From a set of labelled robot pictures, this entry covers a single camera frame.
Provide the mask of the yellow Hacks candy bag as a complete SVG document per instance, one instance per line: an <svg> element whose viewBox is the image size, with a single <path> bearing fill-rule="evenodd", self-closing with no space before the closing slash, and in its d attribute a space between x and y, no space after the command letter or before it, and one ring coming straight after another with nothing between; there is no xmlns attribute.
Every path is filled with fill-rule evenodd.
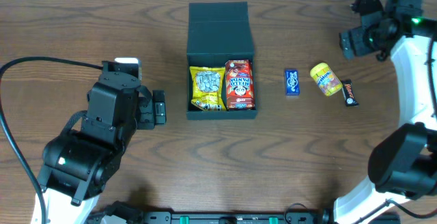
<svg viewBox="0 0 437 224"><path fill-rule="evenodd" d="M225 68L191 66L189 70L193 82L191 104L202 111L226 111L222 99Z"/></svg>

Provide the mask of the red Hello Panda box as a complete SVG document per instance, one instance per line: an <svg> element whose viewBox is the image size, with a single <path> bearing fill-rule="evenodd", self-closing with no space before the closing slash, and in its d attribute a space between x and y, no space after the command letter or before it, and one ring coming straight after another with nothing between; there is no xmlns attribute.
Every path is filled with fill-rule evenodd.
<svg viewBox="0 0 437 224"><path fill-rule="evenodd" d="M229 60L225 64L226 105L229 110L255 108L252 66L248 59Z"/></svg>

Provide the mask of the black gift box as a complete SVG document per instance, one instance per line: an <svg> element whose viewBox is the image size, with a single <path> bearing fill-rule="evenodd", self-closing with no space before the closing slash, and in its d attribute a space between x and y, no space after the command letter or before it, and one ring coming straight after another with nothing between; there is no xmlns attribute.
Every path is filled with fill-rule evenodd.
<svg viewBox="0 0 437 224"><path fill-rule="evenodd" d="M255 88L255 48L249 24L248 5L245 2L190 3L188 15L188 120L241 120L254 119L257 108L229 110L226 105L226 84L223 79L222 99L226 111L202 111L191 104L193 82L191 66L225 68L229 60L248 59L252 66Z"/></svg>

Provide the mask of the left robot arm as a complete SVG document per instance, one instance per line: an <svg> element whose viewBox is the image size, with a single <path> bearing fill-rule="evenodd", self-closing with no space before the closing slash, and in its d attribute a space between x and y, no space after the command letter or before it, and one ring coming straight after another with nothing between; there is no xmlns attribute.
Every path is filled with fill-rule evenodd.
<svg viewBox="0 0 437 224"><path fill-rule="evenodd" d="M44 202L35 202L32 223L84 223L132 136L166 123L164 91L150 91L141 78L137 58L103 62L87 110L72 115L44 148L37 177Z"/></svg>

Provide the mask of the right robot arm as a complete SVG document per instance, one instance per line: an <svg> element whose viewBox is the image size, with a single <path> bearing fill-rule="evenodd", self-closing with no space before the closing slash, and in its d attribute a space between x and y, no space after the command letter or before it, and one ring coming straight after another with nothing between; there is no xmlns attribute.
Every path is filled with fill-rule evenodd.
<svg viewBox="0 0 437 224"><path fill-rule="evenodd" d="M383 221L384 213L436 194L436 21L423 17L423 0L355 0L361 25L344 31L347 59L374 54L396 71L399 126L377 145L367 176L325 212L324 223Z"/></svg>

